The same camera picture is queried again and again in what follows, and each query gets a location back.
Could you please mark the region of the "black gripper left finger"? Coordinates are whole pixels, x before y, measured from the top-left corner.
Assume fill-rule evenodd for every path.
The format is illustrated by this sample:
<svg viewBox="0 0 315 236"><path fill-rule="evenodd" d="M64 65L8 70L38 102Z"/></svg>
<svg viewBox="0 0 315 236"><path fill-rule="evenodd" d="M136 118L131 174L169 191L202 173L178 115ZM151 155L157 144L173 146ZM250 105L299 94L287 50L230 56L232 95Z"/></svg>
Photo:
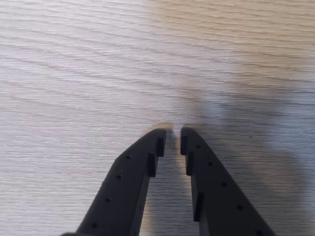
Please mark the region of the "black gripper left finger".
<svg viewBox="0 0 315 236"><path fill-rule="evenodd" d="M166 130L154 129L117 157L72 236L137 236L149 182L164 156Z"/></svg>

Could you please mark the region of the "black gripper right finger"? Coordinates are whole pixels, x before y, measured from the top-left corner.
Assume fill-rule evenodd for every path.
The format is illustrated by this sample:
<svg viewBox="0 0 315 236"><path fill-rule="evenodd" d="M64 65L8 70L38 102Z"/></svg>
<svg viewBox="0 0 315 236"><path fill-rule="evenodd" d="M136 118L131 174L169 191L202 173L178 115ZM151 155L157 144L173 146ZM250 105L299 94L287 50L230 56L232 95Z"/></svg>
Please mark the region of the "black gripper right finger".
<svg viewBox="0 0 315 236"><path fill-rule="evenodd" d="M181 129L181 155L191 179L193 220L201 236L273 236L205 140L192 128Z"/></svg>

